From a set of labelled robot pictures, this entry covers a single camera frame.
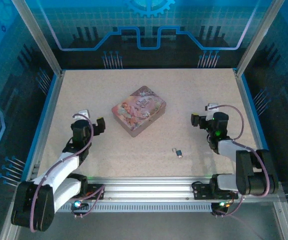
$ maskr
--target decorated tin box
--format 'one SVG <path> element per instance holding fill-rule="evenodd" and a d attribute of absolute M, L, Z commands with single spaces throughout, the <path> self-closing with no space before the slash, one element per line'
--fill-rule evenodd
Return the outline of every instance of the decorated tin box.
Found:
<path fill-rule="evenodd" d="M 165 113 L 166 102 L 142 86 L 112 108 L 115 119 L 135 137 Z"/>

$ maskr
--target white robotic arm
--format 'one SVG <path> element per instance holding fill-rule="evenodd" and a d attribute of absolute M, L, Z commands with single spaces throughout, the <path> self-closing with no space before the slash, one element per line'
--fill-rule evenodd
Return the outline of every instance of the white robotic arm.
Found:
<path fill-rule="evenodd" d="M 72 155 L 71 152 L 63 152 L 58 161 L 61 161 L 70 155 Z M 47 176 L 47 179 L 43 182 L 43 186 L 49 185 L 52 187 L 55 213 L 63 204 L 65 204 L 65 202 L 80 193 L 81 182 L 77 179 L 67 178 L 68 175 L 78 167 L 79 157 L 71 157 L 54 168 L 54 170 Z M 32 182 L 35 185 L 38 185 L 45 176 L 45 173 L 35 178 Z"/>
<path fill-rule="evenodd" d="M 87 177 L 71 172 L 87 157 L 92 136 L 103 133 L 105 128 L 102 117 L 97 119 L 97 125 L 90 126 L 89 120 L 84 119 L 71 125 L 73 137 L 66 144 L 59 159 L 39 177 L 18 185 L 12 224 L 46 231 L 63 204 L 71 198 L 86 196 Z"/>
<path fill-rule="evenodd" d="M 200 129 L 207 131 L 207 141 L 210 148 L 215 153 L 228 157 L 236 164 L 235 174 L 213 175 L 210 181 L 213 185 L 213 191 L 217 191 L 218 193 L 220 191 L 234 191 L 240 192 L 242 195 L 275 193 L 278 190 L 278 181 L 269 151 L 264 149 L 255 151 L 237 143 L 235 139 L 231 139 L 227 135 L 229 117 L 227 114 L 219 112 L 218 107 L 232 107 L 236 109 L 230 105 L 210 103 L 205 107 L 207 111 L 205 116 L 199 116 L 195 113 L 191 115 L 192 125 L 194 127 L 199 126 Z M 253 168 L 262 171 L 254 172 Z"/>

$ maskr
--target beige work surface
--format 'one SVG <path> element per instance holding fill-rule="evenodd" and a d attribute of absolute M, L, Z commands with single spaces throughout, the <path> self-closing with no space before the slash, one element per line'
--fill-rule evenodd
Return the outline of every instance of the beige work surface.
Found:
<path fill-rule="evenodd" d="M 111 108 L 146 85 L 167 103 L 165 114 L 135 138 L 113 118 Z M 88 109 L 91 121 L 104 117 L 106 130 L 95 136 L 89 155 L 75 171 L 88 177 L 188 177 L 233 173 L 234 163 L 215 154 L 205 130 L 193 127 L 192 113 L 204 115 L 207 103 L 229 104 L 243 113 L 240 143 L 255 147 L 232 69 L 68 70 L 51 123 L 39 174 L 60 156 L 72 136 L 72 115 Z M 229 114 L 228 134 L 241 129 L 237 112 Z M 172 148 L 183 153 L 179 159 Z"/>

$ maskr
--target blue frame edge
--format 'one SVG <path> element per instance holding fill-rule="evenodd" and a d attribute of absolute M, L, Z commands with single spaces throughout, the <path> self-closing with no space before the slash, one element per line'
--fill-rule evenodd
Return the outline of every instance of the blue frame edge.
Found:
<path fill-rule="evenodd" d="M 267 142 L 266 142 L 266 139 L 265 139 L 265 136 L 264 136 L 264 132 L 263 132 L 262 126 L 260 124 L 260 121 L 259 121 L 259 118 L 258 118 L 258 115 L 257 115 L 257 112 L 256 112 L 256 108 L 255 108 L 255 105 L 254 105 L 254 102 L 253 102 L 253 98 L 252 98 L 252 96 L 250 94 L 250 90 L 249 90 L 249 87 L 248 87 L 248 84 L 247 84 L 247 81 L 246 81 L 246 78 L 245 78 L 244 74 L 241 75 L 241 79 L 242 79 L 242 83 L 243 83 L 243 85 L 245 87 L 247 98 L 248 98 L 248 101 L 249 101 L 249 104 L 250 104 L 250 108 L 252 110 L 252 113 L 253 113 L 253 116 L 254 116 L 254 119 L 255 119 L 256 127 L 257 127 L 257 130 L 258 130 L 258 133 L 259 133 L 260 140 L 261 140 L 262 145 L 263 145 L 263 149 L 267 149 L 268 150 L 268 145 L 267 145 Z"/>
<path fill-rule="evenodd" d="M 50 84 L 50 88 L 49 88 L 49 91 L 48 91 L 48 94 L 47 94 L 47 97 L 46 97 L 46 101 L 45 101 L 45 104 L 44 104 L 44 107 L 43 107 L 43 110 L 42 110 L 42 114 L 40 115 L 40 119 L 39 119 L 39 122 L 38 122 L 38 125 L 37 125 L 37 128 L 36 128 L 35 136 L 34 136 L 32 145 L 31 145 L 30 150 L 29 150 L 29 154 L 28 154 L 28 157 L 27 157 L 27 161 L 26 161 L 26 164 L 25 164 L 23 175 L 21 177 L 21 181 L 25 181 L 26 177 L 28 175 L 29 168 L 30 168 L 30 165 L 31 165 L 32 160 L 33 160 L 33 156 L 34 156 L 34 152 L 35 152 L 35 149 L 36 149 L 37 141 L 38 141 L 38 138 L 39 138 L 39 135 L 40 135 L 40 132 L 41 132 L 41 128 L 42 128 L 42 125 L 43 125 L 43 122 L 44 122 L 44 119 L 45 119 L 46 111 L 47 111 L 47 108 L 48 108 L 48 105 L 49 105 L 49 102 L 50 102 L 50 98 L 51 98 L 53 90 L 54 90 L 54 86 L 55 86 L 56 80 L 57 80 L 57 76 L 54 74 L 53 80 L 52 80 L 52 83 Z"/>

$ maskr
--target small padlock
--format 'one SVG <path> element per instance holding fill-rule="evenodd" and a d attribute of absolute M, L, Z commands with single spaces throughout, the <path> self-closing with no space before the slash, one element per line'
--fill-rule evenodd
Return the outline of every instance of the small padlock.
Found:
<path fill-rule="evenodd" d="M 172 152 L 174 152 L 174 151 L 176 152 L 176 155 L 178 156 L 179 159 L 181 159 L 183 157 L 181 150 L 177 150 L 176 148 L 172 148 Z"/>

